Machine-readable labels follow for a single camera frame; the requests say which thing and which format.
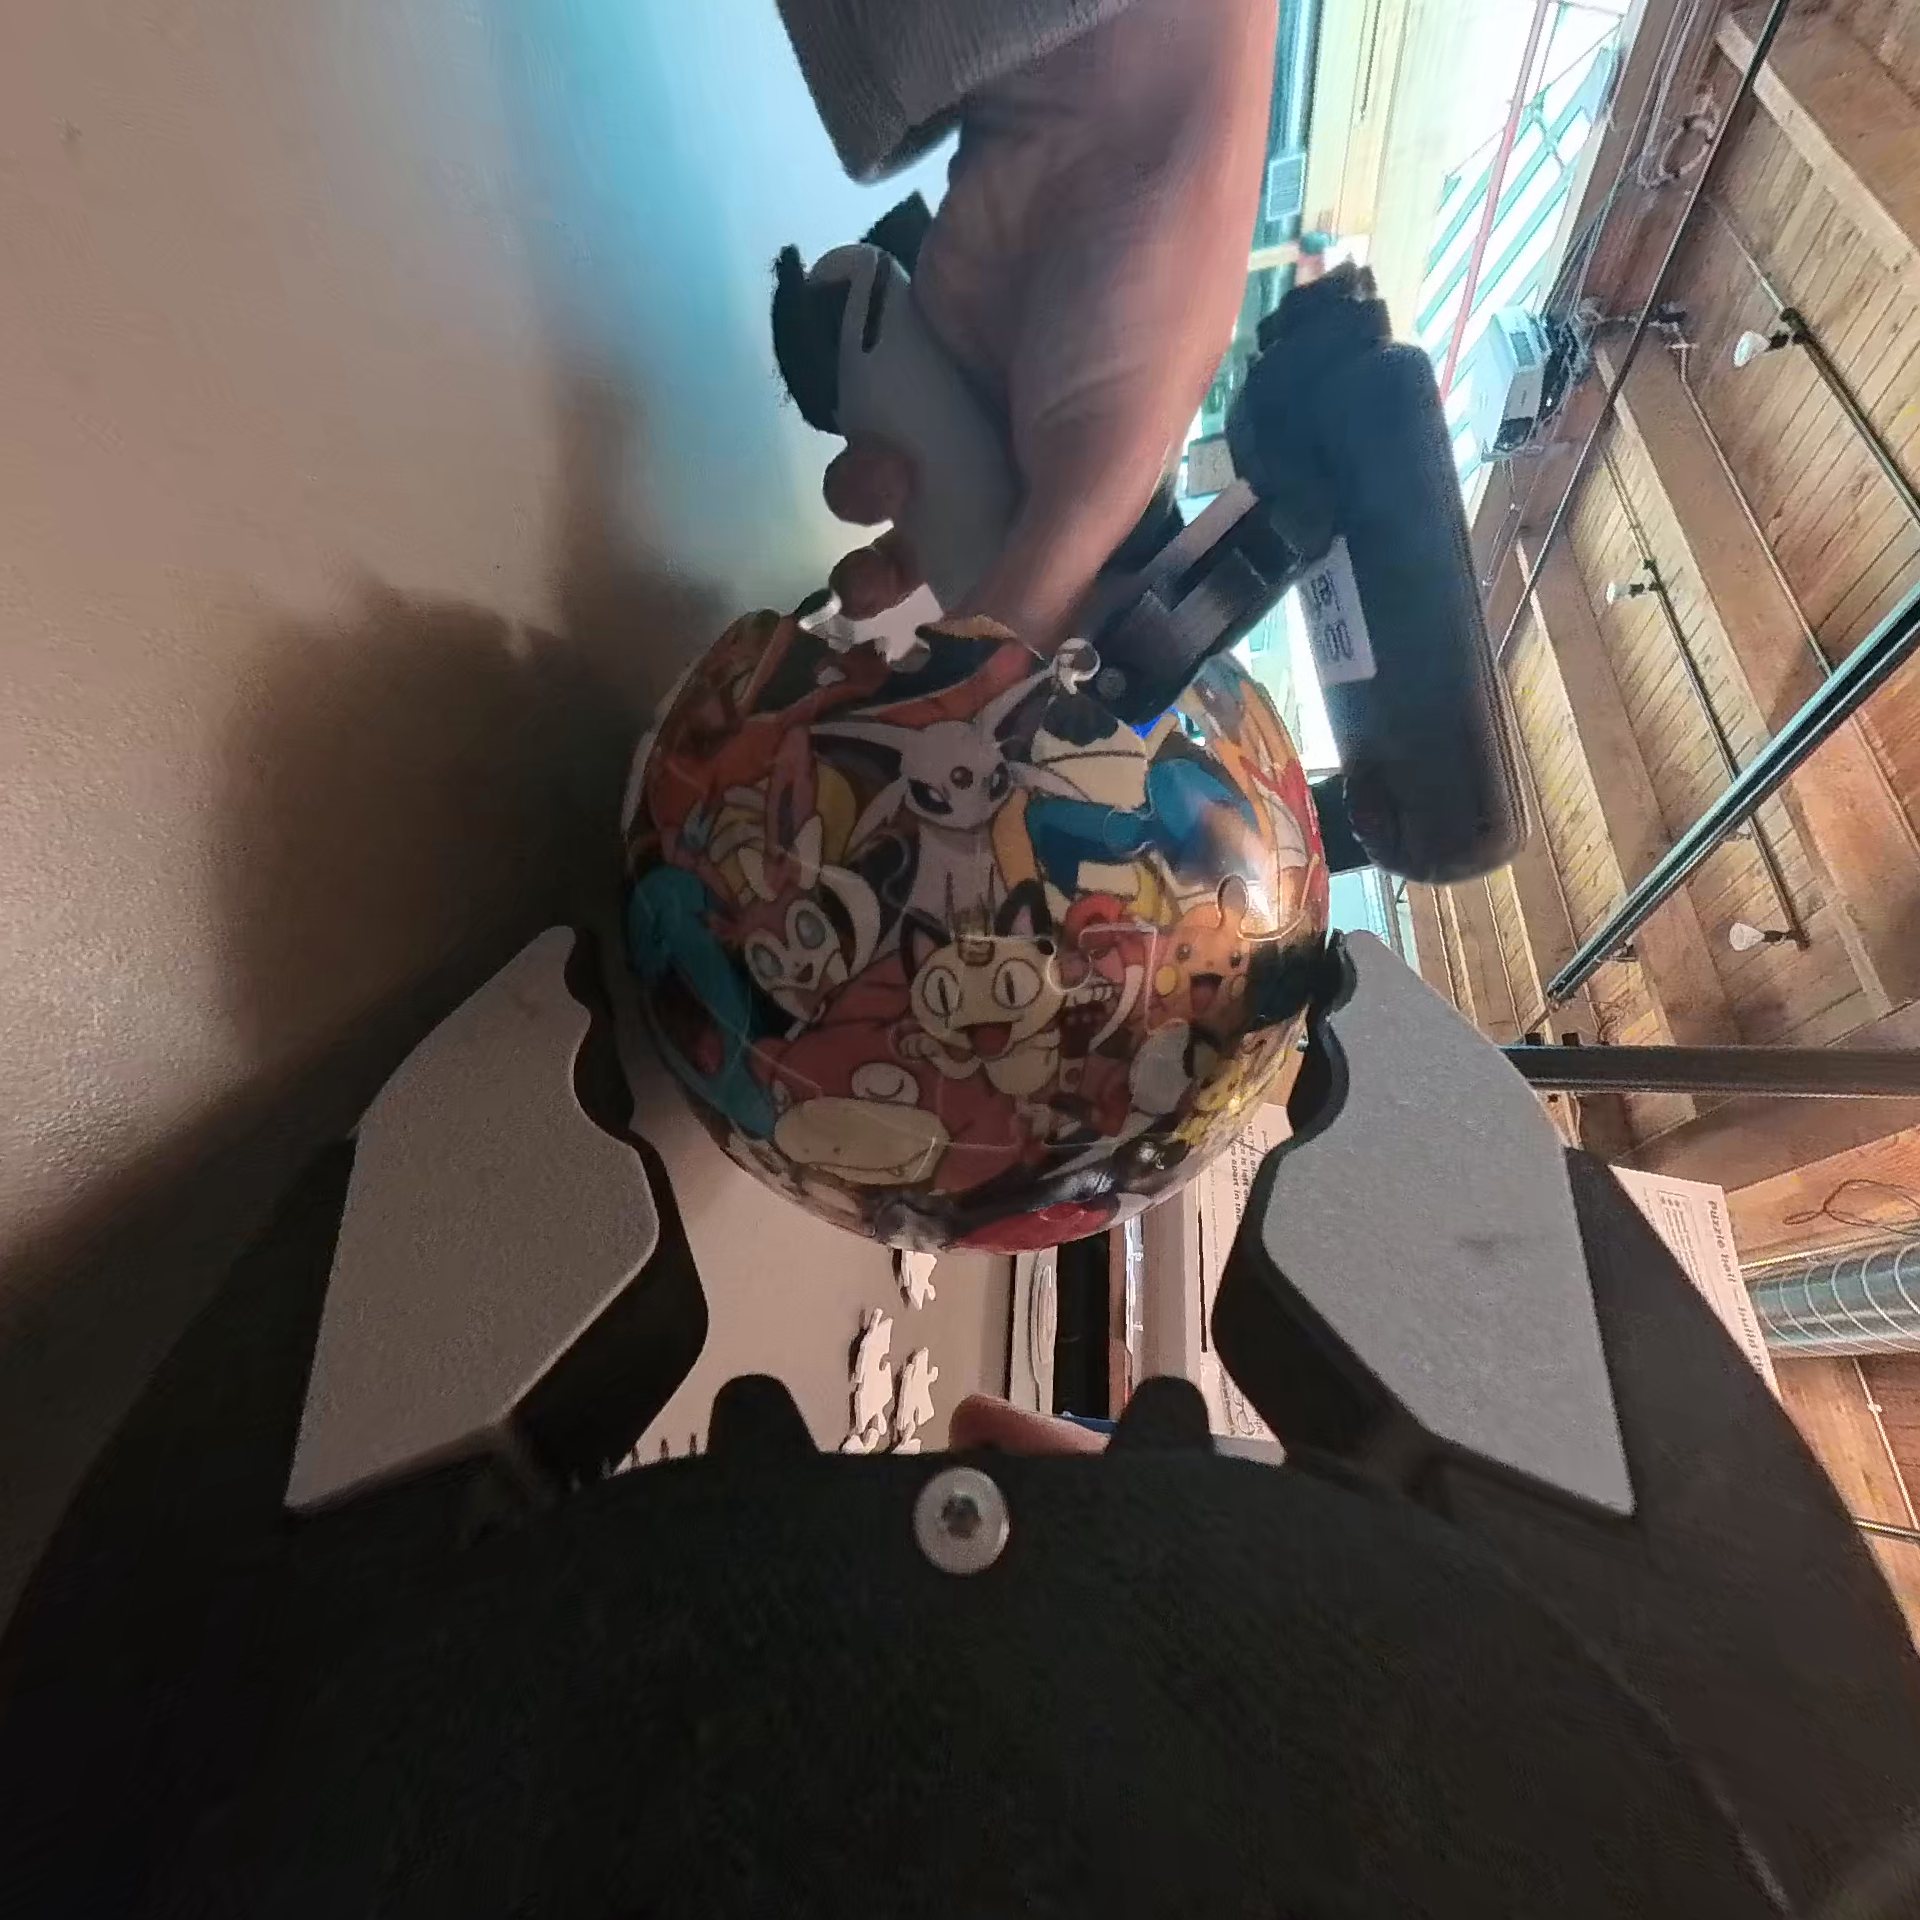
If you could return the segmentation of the green ceiling rail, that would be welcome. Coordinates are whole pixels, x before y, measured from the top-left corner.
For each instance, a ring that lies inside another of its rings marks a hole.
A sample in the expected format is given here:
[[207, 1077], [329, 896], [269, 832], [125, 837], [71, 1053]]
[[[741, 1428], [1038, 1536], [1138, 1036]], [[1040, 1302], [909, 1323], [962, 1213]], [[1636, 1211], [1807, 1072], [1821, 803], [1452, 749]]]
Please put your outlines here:
[[1565, 1004], [1604, 964], [1632, 947], [1653, 915], [1718, 851], [1750, 825], [1807, 762], [1889, 681], [1918, 646], [1918, 588], [1864, 636], [1782, 729], [1741, 768], [1717, 803], [1662, 856], [1601, 921], [1590, 940], [1548, 980], [1550, 1004]]

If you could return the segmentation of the person's left hand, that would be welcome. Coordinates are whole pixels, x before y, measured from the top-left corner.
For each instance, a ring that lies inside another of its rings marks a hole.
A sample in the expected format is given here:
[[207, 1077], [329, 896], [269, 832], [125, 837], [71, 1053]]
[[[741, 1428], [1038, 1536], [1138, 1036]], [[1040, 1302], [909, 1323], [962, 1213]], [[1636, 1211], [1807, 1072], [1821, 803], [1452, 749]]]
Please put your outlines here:
[[1030, 123], [956, 131], [912, 298], [999, 405], [1021, 499], [950, 612], [1036, 649], [1077, 632], [1229, 344], [1272, 77], [1276, 54], [1263, 128], [1216, 116], [1133, 153]]

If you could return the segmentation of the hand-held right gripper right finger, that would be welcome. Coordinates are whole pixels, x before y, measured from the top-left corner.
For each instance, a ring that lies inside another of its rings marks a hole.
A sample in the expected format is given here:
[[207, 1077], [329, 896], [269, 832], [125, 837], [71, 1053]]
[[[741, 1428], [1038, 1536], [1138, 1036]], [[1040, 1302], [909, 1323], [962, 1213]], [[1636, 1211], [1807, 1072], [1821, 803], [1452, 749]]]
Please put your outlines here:
[[1626, 1521], [1561, 1137], [1502, 1050], [1377, 937], [1327, 949], [1290, 1137], [1261, 1161], [1212, 1337], [1290, 1454], [1406, 1490], [1471, 1467]]

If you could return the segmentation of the window air conditioner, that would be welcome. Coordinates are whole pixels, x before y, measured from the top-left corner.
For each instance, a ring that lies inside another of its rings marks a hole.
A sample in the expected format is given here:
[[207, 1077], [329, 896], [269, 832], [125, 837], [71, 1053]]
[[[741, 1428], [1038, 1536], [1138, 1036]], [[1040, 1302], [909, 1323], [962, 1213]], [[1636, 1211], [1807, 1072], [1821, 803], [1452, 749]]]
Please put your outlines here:
[[1552, 332], [1522, 307], [1502, 307], [1479, 337], [1471, 369], [1471, 428], [1485, 458], [1525, 443], [1545, 417]]

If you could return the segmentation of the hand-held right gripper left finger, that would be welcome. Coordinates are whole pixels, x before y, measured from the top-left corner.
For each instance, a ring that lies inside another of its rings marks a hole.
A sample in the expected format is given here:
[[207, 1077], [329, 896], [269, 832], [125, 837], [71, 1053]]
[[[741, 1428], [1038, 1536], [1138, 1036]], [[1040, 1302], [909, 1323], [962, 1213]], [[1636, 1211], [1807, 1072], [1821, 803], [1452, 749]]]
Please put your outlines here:
[[591, 937], [549, 928], [424, 1036], [351, 1134], [285, 1504], [450, 1467], [528, 1494], [596, 1478], [705, 1336]]

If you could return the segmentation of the silver ventilation duct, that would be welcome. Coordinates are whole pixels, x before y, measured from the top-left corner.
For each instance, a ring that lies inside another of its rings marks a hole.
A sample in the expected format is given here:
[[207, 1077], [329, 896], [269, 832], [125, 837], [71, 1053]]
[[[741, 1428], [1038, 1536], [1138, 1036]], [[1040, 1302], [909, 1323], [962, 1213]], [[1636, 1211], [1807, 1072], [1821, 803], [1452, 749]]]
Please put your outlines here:
[[1750, 1280], [1775, 1361], [1918, 1354], [1918, 1242], [1789, 1264]]

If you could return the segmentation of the dark metal pole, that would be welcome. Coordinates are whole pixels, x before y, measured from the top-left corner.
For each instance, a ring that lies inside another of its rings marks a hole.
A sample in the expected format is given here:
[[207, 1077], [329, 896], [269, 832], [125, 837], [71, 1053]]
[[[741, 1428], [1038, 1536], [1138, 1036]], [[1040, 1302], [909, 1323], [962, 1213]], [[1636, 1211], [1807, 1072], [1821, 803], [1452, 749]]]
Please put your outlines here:
[[1505, 1045], [1498, 1053], [1550, 1093], [1918, 1100], [1918, 1053], [1896, 1046]]

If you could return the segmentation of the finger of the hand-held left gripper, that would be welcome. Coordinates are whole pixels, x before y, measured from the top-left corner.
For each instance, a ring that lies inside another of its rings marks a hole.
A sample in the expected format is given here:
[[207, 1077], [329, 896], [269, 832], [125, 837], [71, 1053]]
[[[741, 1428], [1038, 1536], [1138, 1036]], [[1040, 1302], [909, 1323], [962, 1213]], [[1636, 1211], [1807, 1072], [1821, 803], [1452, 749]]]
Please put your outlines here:
[[1322, 499], [1228, 484], [1184, 518], [1160, 486], [1094, 580], [1081, 632], [1094, 653], [1087, 696], [1125, 724], [1156, 720], [1206, 661], [1327, 554], [1333, 537]]

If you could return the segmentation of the scattered loose puzzle pieces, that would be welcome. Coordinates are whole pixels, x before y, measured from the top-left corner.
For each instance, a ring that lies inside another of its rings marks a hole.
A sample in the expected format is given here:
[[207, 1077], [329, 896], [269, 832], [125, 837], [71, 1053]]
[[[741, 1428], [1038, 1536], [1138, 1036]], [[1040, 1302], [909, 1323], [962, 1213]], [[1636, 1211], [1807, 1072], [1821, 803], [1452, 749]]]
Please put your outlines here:
[[945, 1378], [937, 1354], [918, 1333], [925, 1309], [940, 1302], [952, 1256], [895, 1251], [892, 1302], [862, 1307], [847, 1345], [847, 1419], [836, 1443], [846, 1456], [918, 1456], [943, 1428], [959, 1376]]

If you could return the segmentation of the printed instruction sheet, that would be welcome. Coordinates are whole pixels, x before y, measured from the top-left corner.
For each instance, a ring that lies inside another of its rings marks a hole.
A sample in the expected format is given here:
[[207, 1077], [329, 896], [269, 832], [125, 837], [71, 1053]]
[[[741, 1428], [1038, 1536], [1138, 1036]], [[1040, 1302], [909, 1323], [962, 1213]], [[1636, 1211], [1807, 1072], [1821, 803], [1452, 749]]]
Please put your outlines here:
[[1737, 1259], [1726, 1189], [1626, 1166], [1613, 1166], [1613, 1174], [1702, 1302], [1713, 1309], [1728, 1337], [1777, 1400], [1777, 1378]]

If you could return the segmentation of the colourful puzzle ball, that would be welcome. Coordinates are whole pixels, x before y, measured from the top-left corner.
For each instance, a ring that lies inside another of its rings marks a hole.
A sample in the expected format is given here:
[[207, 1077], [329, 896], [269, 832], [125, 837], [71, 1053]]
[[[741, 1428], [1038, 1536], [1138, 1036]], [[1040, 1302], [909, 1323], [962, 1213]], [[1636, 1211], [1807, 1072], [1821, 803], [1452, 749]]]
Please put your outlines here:
[[637, 752], [637, 1018], [732, 1164], [903, 1251], [1103, 1233], [1293, 1075], [1327, 852], [1241, 661], [1118, 718], [1082, 643], [982, 619], [900, 656], [753, 611]]

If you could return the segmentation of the person's right hand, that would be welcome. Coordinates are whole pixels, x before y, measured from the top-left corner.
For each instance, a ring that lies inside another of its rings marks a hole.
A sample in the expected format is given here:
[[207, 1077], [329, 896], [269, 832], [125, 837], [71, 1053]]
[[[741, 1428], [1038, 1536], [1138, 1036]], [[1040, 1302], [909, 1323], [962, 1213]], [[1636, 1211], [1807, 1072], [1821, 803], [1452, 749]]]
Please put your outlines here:
[[964, 1396], [948, 1419], [948, 1452], [999, 1456], [1102, 1456], [1111, 1434], [985, 1394]]

